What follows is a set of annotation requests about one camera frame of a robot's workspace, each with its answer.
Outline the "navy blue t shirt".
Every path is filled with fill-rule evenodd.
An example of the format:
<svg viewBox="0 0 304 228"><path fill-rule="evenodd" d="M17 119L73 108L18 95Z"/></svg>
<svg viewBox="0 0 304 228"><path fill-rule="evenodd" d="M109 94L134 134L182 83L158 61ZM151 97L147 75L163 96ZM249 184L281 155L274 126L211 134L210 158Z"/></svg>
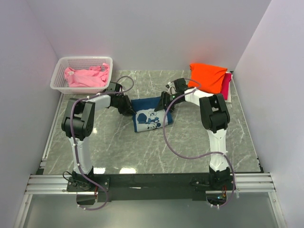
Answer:
<svg viewBox="0 0 304 228"><path fill-rule="evenodd" d="M162 128L173 123L170 112L165 116L165 110L155 111L161 97L151 97L131 100L136 112L133 114L133 126L136 133Z"/></svg>

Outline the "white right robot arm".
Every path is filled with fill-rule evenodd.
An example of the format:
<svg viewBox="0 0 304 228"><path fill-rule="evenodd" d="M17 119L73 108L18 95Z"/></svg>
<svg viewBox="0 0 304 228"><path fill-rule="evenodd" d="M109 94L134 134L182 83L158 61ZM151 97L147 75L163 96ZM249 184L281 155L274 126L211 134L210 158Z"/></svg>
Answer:
<svg viewBox="0 0 304 228"><path fill-rule="evenodd" d="M208 185L218 190L231 179L232 165L227 157L226 134L230 115L222 94L210 94L200 90L201 85L194 81L196 86L189 86L185 78L173 81L175 93L162 92L160 101L155 111L164 110L167 114L174 110L174 105L182 102L195 104L199 107L200 117L203 127L209 137L210 152L196 157L185 157L175 152L166 139L165 142L169 149L177 156L194 160L210 155Z"/></svg>

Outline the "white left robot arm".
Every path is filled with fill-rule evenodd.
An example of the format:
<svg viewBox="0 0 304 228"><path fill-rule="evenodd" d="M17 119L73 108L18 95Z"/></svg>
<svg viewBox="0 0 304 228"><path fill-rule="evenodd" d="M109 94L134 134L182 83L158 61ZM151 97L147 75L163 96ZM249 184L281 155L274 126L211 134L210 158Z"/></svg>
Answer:
<svg viewBox="0 0 304 228"><path fill-rule="evenodd" d="M95 112L109 107L116 108L119 114L124 116L136 113L123 86L117 82L110 82L104 91L95 95L71 98L61 123L62 131L72 146L73 182L85 191L91 190L96 184L94 167L89 155L89 136L93 132Z"/></svg>

